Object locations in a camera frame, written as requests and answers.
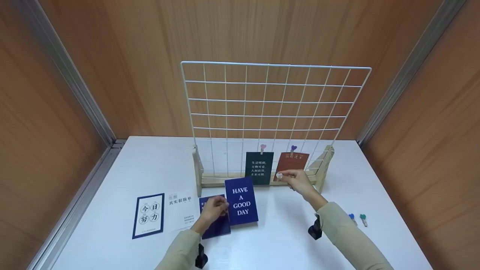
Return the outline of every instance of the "wire grid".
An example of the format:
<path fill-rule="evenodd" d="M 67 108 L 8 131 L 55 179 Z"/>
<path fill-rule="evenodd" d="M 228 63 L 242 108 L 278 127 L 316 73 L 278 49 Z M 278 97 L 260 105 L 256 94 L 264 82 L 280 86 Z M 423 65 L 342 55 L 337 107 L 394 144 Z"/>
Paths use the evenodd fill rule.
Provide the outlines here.
<path fill-rule="evenodd" d="M 188 64 L 196 64 L 196 65 L 202 65 L 203 67 L 203 80 L 189 80 L 186 79 L 185 77 L 185 71 L 184 71 L 184 65 Z M 222 65 L 223 66 L 223 81 L 208 81 L 206 78 L 206 72 L 205 72 L 205 65 Z M 235 81 L 229 81 L 227 78 L 227 66 L 229 65 L 235 65 L 235 66 L 244 66 L 245 67 L 245 80 L 243 82 L 235 82 Z M 264 83 L 263 82 L 251 82 L 248 80 L 248 70 L 249 67 L 252 66 L 263 66 L 266 67 L 266 76 Z M 182 77 L 183 77 L 183 85 L 185 88 L 185 94 L 187 97 L 187 103 L 188 103 L 188 109 L 189 109 L 189 114 L 190 114 L 190 122 L 192 125 L 192 134 L 194 138 L 194 142 L 197 145 L 199 149 L 199 153 L 201 156 L 202 164 L 204 165 L 205 168 L 205 173 L 206 174 L 212 174 L 212 176 L 218 177 L 218 178 L 225 178 L 225 177 L 242 177 L 244 176 L 244 168 L 245 168 L 245 155 L 246 152 L 250 151 L 260 151 L 260 143 L 268 143 L 271 145 L 271 151 L 274 152 L 274 162 L 272 166 L 272 172 L 276 170 L 276 165 L 278 164 L 278 159 L 280 153 L 283 151 L 282 149 L 285 149 L 285 152 L 288 152 L 290 147 L 295 144 L 295 145 L 302 145 L 300 148 L 300 152 L 303 153 L 309 153 L 310 156 L 306 162 L 305 165 L 305 170 L 315 170 L 317 171 L 318 168 L 309 168 L 309 166 L 324 152 L 324 147 L 329 144 L 333 144 L 337 137 L 338 134 L 341 132 L 345 121 L 347 120 L 353 106 L 355 105 L 355 102 L 358 99 L 358 96 L 360 95 L 360 92 L 362 91 L 368 77 L 370 76 L 370 73 L 372 69 L 370 67 L 356 67 L 356 66 L 322 66 L 322 65 L 291 65 L 291 64 L 265 64 L 265 63 L 239 63 L 239 62 L 216 62 L 216 61 L 182 61 L 180 63 L 181 71 L 182 71 Z M 283 67 L 287 68 L 287 75 L 285 78 L 284 83 L 274 83 L 274 82 L 269 82 L 268 81 L 268 76 L 269 76 L 269 70 L 270 67 Z M 307 75 L 305 82 L 303 84 L 299 83 L 289 83 L 288 82 L 288 76 L 290 74 L 290 68 L 295 67 L 295 68 L 304 68 L 307 69 Z M 311 73 L 311 70 L 313 69 L 328 69 L 328 73 L 325 79 L 325 82 L 323 84 L 309 84 L 309 76 Z M 342 84 L 328 84 L 329 82 L 329 77 L 332 72 L 332 70 L 348 70 L 347 74 L 345 76 L 345 79 L 343 80 Z M 348 80 L 348 76 L 350 75 L 350 72 L 352 70 L 366 70 L 368 71 L 366 76 L 364 77 L 361 85 L 346 85 L 346 82 Z M 203 84 L 204 85 L 204 91 L 205 91 L 205 98 L 192 98 L 189 97 L 189 91 L 187 89 L 187 83 L 193 83 L 193 84 Z M 208 93 L 207 93 L 207 85 L 224 85 L 225 89 L 225 99 L 213 99 L 213 98 L 208 98 Z M 227 99 L 227 85 L 244 85 L 244 99 Z M 263 94 L 263 99 L 260 100 L 247 100 L 247 86 L 248 85 L 260 85 L 264 86 L 264 94 Z M 274 100 L 265 100 L 266 92 L 267 92 L 267 86 L 283 86 L 283 96 L 281 101 L 274 101 Z M 285 100 L 285 92 L 287 89 L 287 86 L 302 86 L 303 91 L 302 95 L 300 98 L 300 101 L 286 101 Z M 318 98 L 318 101 L 303 101 L 304 94 L 305 94 L 305 89 L 307 86 L 320 86 L 322 88 L 322 91 L 320 93 L 320 97 Z M 336 96 L 335 101 L 321 101 L 322 97 L 324 95 L 325 87 L 338 87 L 339 91 Z M 354 98 L 353 101 L 338 101 L 340 98 L 340 95 L 344 89 L 348 89 L 349 91 L 357 91 L 357 94 Z M 190 106 L 190 101 L 196 100 L 196 101 L 202 101 L 206 103 L 206 113 L 192 113 L 191 106 Z M 217 102 L 224 102 L 225 103 L 225 113 L 224 114 L 217 114 L 217 113 L 210 113 L 209 109 L 209 101 L 217 101 Z M 232 102 L 240 102 L 243 103 L 243 114 L 228 114 L 228 104 L 231 104 Z M 262 103 L 262 112 L 260 115 L 246 115 L 246 104 L 247 103 Z M 279 103 L 280 104 L 280 111 L 278 115 L 264 115 L 264 106 L 266 103 Z M 282 113 L 282 107 L 284 104 L 288 103 L 296 103 L 299 104 L 297 113 L 296 115 L 281 115 Z M 301 104 L 316 104 L 315 111 L 312 115 L 299 115 L 300 111 L 300 106 Z M 319 108 L 320 104 L 332 104 L 332 108 L 330 110 L 330 113 L 327 115 L 316 115 L 317 110 Z M 337 104 L 348 104 L 349 108 L 348 111 L 345 115 L 332 115 L 335 109 L 335 106 Z M 208 127 L 200 127 L 200 126 L 195 126 L 193 123 L 192 116 L 193 115 L 199 115 L 199 116 L 206 116 L 208 118 Z M 210 122 L 210 117 L 225 117 L 225 128 L 217 128 L 217 127 L 212 127 L 211 122 Z M 229 128 L 228 127 L 228 117 L 241 117 L 243 118 L 243 127 L 242 128 Z M 260 118 L 260 126 L 259 128 L 245 128 L 245 118 Z M 275 129 L 262 129 L 262 122 L 264 118 L 277 118 L 277 123 L 276 123 L 276 128 Z M 293 118 L 294 119 L 294 124 L 292 129 L 279 129 L 279 122 L 281 118 Z M 295 124 L 297 122 L 297 119 L 301 118 L 311 118 L 312 120 L 310 121 L 310 125 L 307 129 L 295 129 Z M 315 118 L 325 118 L 325 125 L 323 128 L 312 128 L 313 120 Z M 327 128 L 328 123 L 331 119 L 343 119 L 341 125 L 338 128 Z M 195 136 L 195 130 L 207 130 L 209 133 L 209 138 L 197 138 Z M 212 131 L 215 130 L 224 130 L 225 131 L 225 138 L 214 138 L 212 137 Z M 242 132 L 242 138 L 229 138 L 228 137 L 228 132 L 229 131 L 241 131 Z M 245 138 L 245 131 L 258 131 L 259 136 L 258 139 L 252 139 L 252 138 Z M 261 131 L 272 131 L 275 132 L 274 138 L 273 139 L 264 139 L 261 138 Z M 290 138 L 289 139 L 277 139 L 277 133 L 281 132 L 291 132 L 290 133 Z M 298 140 L 298 139 L 292 139 L 293 132 L 294 131 L 305 131 L 306 136 L 303 140 Z M 311 140 L 307 139 L 309 132 L 311 131 L 317 131 L 321 132 L 318 140 Z M 335 137 L 333 140 L 322 140 L 322 137 L 324 135 L 325 131 L 336 131 Z"/>

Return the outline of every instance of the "white paper card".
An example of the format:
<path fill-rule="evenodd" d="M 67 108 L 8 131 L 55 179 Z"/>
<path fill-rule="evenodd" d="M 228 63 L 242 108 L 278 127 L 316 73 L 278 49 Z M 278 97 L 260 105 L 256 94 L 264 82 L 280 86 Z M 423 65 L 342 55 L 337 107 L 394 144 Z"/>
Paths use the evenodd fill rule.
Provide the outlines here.
<path fill-rule="evenodd" d="M 165 198 L 165 232 L 192 226 L 200 215 L 195 190 L 170 192 Z"/>
<path fill-rule="evenodd" d="M 132 239 L 163 232 L 165 193 L 137 198 Z"/>

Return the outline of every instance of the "navy blue card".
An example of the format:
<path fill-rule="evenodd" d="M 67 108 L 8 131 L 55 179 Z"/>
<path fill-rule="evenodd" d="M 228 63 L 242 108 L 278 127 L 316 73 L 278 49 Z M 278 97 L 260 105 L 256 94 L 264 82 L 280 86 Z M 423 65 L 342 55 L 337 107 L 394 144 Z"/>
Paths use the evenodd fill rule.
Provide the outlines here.
<path fill-rule="evenodd" d="M 200 213 L 202 213 L 204 209 L 204 204 L 208 201 L 210 197 L 202 197 L 199 198 L 200 202 Z M 224 234 L 230 234 L 230 221 L 228 221 L 228 213 L 225 216 L 220 216 L 216 221 L 208 227 L 205 233 L 202 236 L 202 239 L 208 239 L 212 237 L 221 236 Z"/>
<path fill-rule="evenodd" d="M 257 204 L 251 177 L 225 180 L 230 225 L 258 221 Z"/>

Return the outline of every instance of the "metal frame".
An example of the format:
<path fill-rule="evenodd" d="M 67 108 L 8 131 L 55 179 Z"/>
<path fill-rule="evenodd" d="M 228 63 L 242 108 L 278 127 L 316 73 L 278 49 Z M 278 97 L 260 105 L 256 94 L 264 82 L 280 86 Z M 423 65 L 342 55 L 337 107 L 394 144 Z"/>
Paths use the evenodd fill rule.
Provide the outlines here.
<path fill-rule="evenodd" d="M 440 4 L 437 12 L 357 137 L 360 147 L 363 147 L 377 131 L 464 3 L 465 0 L 444 0 Z"/>
<path fill-rule="evenodd" d="M 204 79 L 203 80 L 190 80 L 189 78 L 187 78 L 185 76 L 185 72 L 184 72 L 184 65 L 197 65 L 197 66 L 202 66 L 203 67 L 203 75 L 204 75 Z M 224 81 L 223 82 L 220 82 L 220 81 L 208 81 L 206 79 L 206 72 L 205 72 L 205 66 L 208 66 L 208 65 L 217 65 L 217 66 L 223 66 L 223 77 L 224 77 Z M 236 66 L 241 66 L 241 67 L 245 67 L 245 81 L 244 82 L 233 82 L 233 81 L 229 81 L 228 78 L 227 78 L 227 66 L 231 66 L 231 65 L 236 65 Z M 262 67 L 266 67 L 266 74 L 265 74 L 265 79 L 264 79 L 264 82 L 262 83 L 259 83 L 259 82 L 251 82 L 251 81 L 248 81 L 248 72 L 249 72 L 249 67 L 251 66 L 262 66 Z M 269 70 L 270 70 L 270 67 L 284 67 L 286 69 L 286 78 L 285 78 L 285 83 L 271 83 L 268 81 L 268 75 L 269 75 Z M 294 83 L 289 83 L 288 82 L 288 75 L 290 73 L 290 69 L 292 67 L 296 67 L 296 68 L 303 68 L 305 71 L 306 71 L 306 78 L 305 78 L 305 83 L 303 84 L 294 84 Z M 319 142 L 320 140 L 322 140 L 322 137 L 324 135 L 324 132 L 325 131 L 336 131 L 336 134 L 335 134 L 335 138 L 332 140 L 331 142 L 331 145 L 335 142 L 335 140 L 337 139 L 338 137 L 338 134 L 341 132 L 342 130 L 342 127 L 344 126 L 345 124 L 345 121 L 347 119 L 347 117 L 349 116 L 353 106 L 355 105 L 355 102 L 357 101 L 358 99 L 358 96 L 360 95 L 363 87 L 365 86 L 365 83 L 366 81 L 368 80 L 368 77 L 370 76 L 370 73 L 372 72 L 372 68 L 371 67 L 355 67 L 355 66 L 324 66 L 324 65 L 294 65 L 294 64 L 268 64 L 268 63 L 240 63 L 240 62 L 216 62 L 216 61 L 182 61 L 180 63 L 180 68 L 181 68 L 181 72 L 182 72 L 182 78 L 183 78 L 183 85 L 184 85 L 184 90 L 185 90 L 185 95 L 186 95 L 186 98 L 187 98 L 187 104 L 188 104 L 188 109 L 189 109 L 189 114 L 190 114 L 190 122 L 191 122 L 191 125 L 192 125 L 192 134 L 193 134 L 193 138 L 194 138 L 194 141 L 195 141 L 195 146 L 196 146 L 196 156 L 198 156 L 198 158 L 195 158 L 195 161 L 198 162 L 198 167 L 202 167 L 205 166 L 207 168 L 211 167 L 213 169 L 213 175 L 211 175 L 211 173 L 207 173 L 204 171 L 202 171 L 202 173 L 199 173 L 199 175 L 201 175 L 201 180 L 200 180 L 200 183 L 199 185 L 200 186 L 203 186 L 203 187 L 208 187 L 208 186 L 221 186 L 223 184 L 223 181 L 227 178 L 231 178 L 231 177 L 242 177 L 244 176 L 244 172 L 243 172 L 243 156 L 245 155 L 245 147 L 244 147 L 244 144 L 245 144 L 245 131 L 259 131 L 259 135 L 258 135 L 258 140 L 257 140 L 257 147 L 256 147 L 256 150 L 257 151 L 260 151 L 259 149 L 259 146 L 260 146 L 260 140 L 262 139 L 261 138 L 261 131 L 275 131 L 275 136 L 273 138 L 273 143 L 272 143 L 272 151 L 274 151 L 274 146 L 275 146 L 275 140 L 277 140 L 277 132 L 278 131 L 286 131 L 286 132 L 290 132 L 290 138 L 288 140 L 288 145 L 287 145 L 287 149 L 286 151 L 288 151 L 288 147 L 290 146 L 291 142 L 292 142 L 292 136 L 293 136 L 293 132 L 295 131 L 306 131 L 306 136 L 305 138 L 303 139 L 303 143 L 301 148 L 299 149 L 300 152 L 303 151 L 303 147 L 305 146 L 305 142 L 307 141 L 307 138 L 308 138 L 308 135 L 309 135 L 309 132 L 310 131 L 321 131 L 321 134 L 320 134 L 320 137 L 318 138 L 318 140 L 316 140 L 316 145 L 315 145 L 315 148 L 313 150 L 313 154 L 311 154 L 306 162 L 306 165 L 305 165 L 305 171 L 307 171 L 307 174 L 311 177 L 311 181 L 312 183 L 315 183 L 316 182 L 316 175 L 319 174 L 319 170 L 320 169 L 325 169 L 328 168 L 328 164 L 323 164 L 323 160 L 324 159 L 317 159 L 315 160 L 315 162 L 313 164 L 316 164 L 316 166 L 311 166 L 310 165 L 310 162 L 312 161 L 312 158 L 317 150 L 317 147 L 319 146 Z M 313 70 L 313 69 L 324 69 L 324 70 L 328 70 L 328 74 L 326 76 L 326 79 L 325 79 L 325 83 L 324 84 L 309 84 L 308 81 L 309 81 L 309 75 L 310 75 L 310 71 Z M 341 69 L 341 70 L 348 70 L 346 75 L 345 75 L 345 78 L 342 78 L 343 79 L 343 83 L 340 85 L 340 84 L 328 84 L 328 79 L 330 77 L 330 73 L 332 70 L 336 70 L 336 69 Z M 363 80 L 362 80 L 362 83 L 359 84 L 359 85 L 347 85 L 347 81 L 348 81 L 348 77 L 350 75 L 350 72 L 352 70 L 366 70 L 368 72 L 366 72 L 366 75 L 363 77 Z M 198 98 L 198 97 L 189 97 L 189 91 L 188 91 L 188 87 L 187 87 L 187 83 L 188 84 L 202 84 L 204 86 L 204 90 L 205 90 L 205 98 Z M 210 85 L 210 84 L 213 84 L 213 85 L 224 85 L 225 86 L 225 99 L 211 99 L 211 98 L 208 98 L 208 91 L 207 91 L 207 86 Z M 245 85 L 244 87 L 244 98 L 243 99 L 227 99 L 227 86 L 228 85 Z M 261 85 L 261 86 L 264 86 L 264 94 L 263 94 L 263 99 L 262 98 L 259 98 L 258 100 L 247 100 L 246 99 L 246 91 L 247 91 L 247 86 L 248 85 Z M 273 100 L 265 100 L 265 96 L 266 96 L 266 92 L 267 92 L 267 86 L 268 85 L 276 85 L 276 86 L 284 86 L 283 87 L 283 97 L 282 97 L 282 100 L 281 101 L 273 101 Z M 286 92 L 286 89 L 287 89 L 287 86 L 302 86 L 303 87 L 303 90 L 302 90 L 302 94 L 301 94 L 301 98 L 300 98 L 300 101 L 285 101 L 285 92 Z M 321 93 L 320 93 L 320 97 L 318 98 L 317 101 L 304 101 L 304 94 L 305 94 L 305 89 L 307 86 L 319 86 L 322 90 L 321 90 Z M 324 96 L 324 91 L 325 91 L 325 87 L 338 87 L 339 88 L 339 91 L 338 91 L 338 94 L 336 95 L 336 99 L 335 101 L 329 101 L 329 102 L 325 102 L 325 101 L 322 101 L 322 97 Z M 354 97 L 353 100 L 349 100 L 349 101 L 339 101 L 339 98 L 340 98 L 340 95 L 342 94 L 342 91 L 344 89 L 348 89 L 348 91 L 355 91 L 356 95 Z M 206 104 L 205 108 L 206 108 L 206 113 L 198 113 L 198 112 L 192 112 L 192 109 L 190 107 L 190 101 L 191 100 L 196 100 L 196 101 L 200 101 L 200 102 L 204 102 Z M 209 101 L 220 101 L 220 102 L 224 102 L 225 103 L 225 114 L 213 114 L 213 113 L 210 113 L 210 108 L 209 108 Z M 232 102 L 236 102 L 236 103 L 243 103 L 243 114 L 234 114 L 234 115 L 231 115 L 231 114 L 228 114 L 228 104 L 231 104 Z M 261 103 L 262 104 L 262 113 L 261 115 L 247 115 L 245 113 L 245 105 L 246 103 L 249 103 L 249 102 L 256 102 L 256 103 Z M 277 104 L 280 104 L 280 110 L 279 110 L 279 114 L 278 115 L 268 115 L 268 116 L 265 116 L 264 115 L 264 105 L 266 103 L 277 103 Z M 311 115 L 308 115 L 308 116 L 299 116 L 299 112 L 300 112 L 300 105 L 298 106 L 297 108 L 297 113 L 295 115 L 282 115 L 282 107 L 283 107 L 283 104 L 284 103 L 296 103 L 296 104 L 316 104 L 316 108 L 315 108 L 315 111 L 313 112 L 313 114 Z M 331 110 L 329 113 L 327 113 L 326 115 L 321 115 L 321 116 L 316 116 L 316 113 L 317 113 L 317 110 L 319 108 L 319 105 L 320 104 L 332 104 L 332 107 L 331 107 Z M 345 114 L 345 115 L 341 115 L 341 116 L 335 116 L 333 115 L 333 112 L 335 110 L 335 106 L 336 104 L 348 104 L 349 105 L 349 108 L 348 108 L 348 112 Z M 206 116 L 208 121 L 208 126 L 197 126 L 195 125 L 194 121 L 193 121 L 193 118 L 192 116 L 193 115 L 202 115 L 202 116 Z M 219 116 L 219 117 L 224 117 L 225 118 L 225 127 L 212 127 L 211 126 L 211 123 L 210 123 L 210 117 L 211 116 Z M 243 118 L 243 127 L 242 128 L 232 128 L 232 127 L 228 127 L 228 117 L 242 117 Z M 259 128 L 245 128 L 245 118 L 248 118 L 248 117 L 260 117 L 260 126 Z M 275 117 L 277 118 L 277 123 L 276 123 L 276 126 L 277 128 L 276 129 L 264 129 L 262 128 L 262 121 L 263 121 L 263 118 L 267 118 L 267 117 Z M 280 122 L 280 118 L 293 118 L 294 119 L 294 123 L 293 123 L 293 126 L 292 126 L 292 129 L 278 129 L 278 124 Z M 310 125 L 309 125 L 309 128 L 308 129 L 296 129 L 295 128 L 295 124 L 297 122 L 297 119 L 298 118 L 311 118 L 311 121 L 310 121 Z M 313 123 L 313 120 L 314 118 L 326 118 L 326 122 L 324 124 L 324 127 L 323 128 L 312 128 L 312 123 Z M 331 118 L 342 118 L 343 121 L 341 122 L 341 124 L 338 126 L 338 127 L 335 127 L 335 128 L 327 128 L 328 126 L 328 123 L 329 123 L 329 120 Z M 206 150 L 206 149 L 199 149 L 198 148 L 198 145 L 197 145 L 197 138 L 196 135 L 195 135 L 195 130 L 208 130 L 208 133 L 210 135 L 209 139 L 210 139 L 210 150 Z M 223 130 L 225 131 L 225 142 L 226 142 L 226 149 L 225 151 L 223 150 L 214 150 L 215 147 L 214 147 L 214 144 L 218 141 L 217 139 L 215 138 L 212 138 L 212 131 L 215 131 L 215 130 Z M 239 138 L 239 141 L 241 142 L 241 151 L 238 152 L 239 149 L 237 150 L 234 150 L 232 151 L 232 149 L 229 150 L 229 146 L 228 146 L 228 143 L 229 142 L 232 142 L 232 138 L 229 138 L 228 137 L 228 131 L 242 131 L 242 138 Z M 328 153 L 328 161 L 331 159 L 331 157 L 333 156 L 333 147 L 329 145 L 329 147 L 326 147 L 325 150 L 323 151 L 323 153 L 320 155 L 321 157 L 324 157 L 326 156 L 326 154 Z M 204 163 L 207 163 L 207 164 L 202 164 L 202 162 L 200 161 L 200 158 L 199 158 L 199 151 L 207 151 L 207 152 L 211 152 L 211 155 L 212 155 L 212 159 L 211 159 L 211 164 L 208 164 L 208 161 L 204 161 Z M 221 154 L 224 154 L 224 153 L 228 153 L 228 154 L 231 154 L 231 153 L 240 153 L 241 154 L 241 160 L 240 160 L 240 173 L 238 173 L 238 170 L 231 170 L 231 168 L 229 168 L 229 160 L 228 160 L 228 154 L 225 155 L 226 157 L 226 172 L 216 172 L 216 165 L 215 165 L 215 158 L 214 158 L 214 155 L 221 155 Z M 277 183 L 277 182 L 273 182 L 271 181 L 270 183 L 271 185 L 278 185 L 278 184 L 283 184 L 283 183 Z"/>
<path fill-rule="evenodd" d="M 27 270 L 48 270 L 53 267 L 124 143 L 125 140 L 117 140 L 112 147 L 105 150 L 28 265 Z"/>
<path fill-rule="evenodd" d="M 116 137 L 38 0 L 12 0 L 107 146 Z"/>

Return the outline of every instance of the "white wire grid panel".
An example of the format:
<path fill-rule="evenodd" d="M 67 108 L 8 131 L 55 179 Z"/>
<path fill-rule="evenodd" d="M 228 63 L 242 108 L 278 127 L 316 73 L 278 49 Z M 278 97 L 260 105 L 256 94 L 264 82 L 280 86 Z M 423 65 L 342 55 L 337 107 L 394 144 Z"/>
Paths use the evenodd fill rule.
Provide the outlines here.
<path fill-rule="evenodd" d="M 310 154 L 307 169 L 337 140 L 372 71 L 213 61 L 180 66 L 204 174 L 219 178 L 244 176 L 246 152 L 261 144 L 274 152 L 273 172 L 291 146 Z"/>

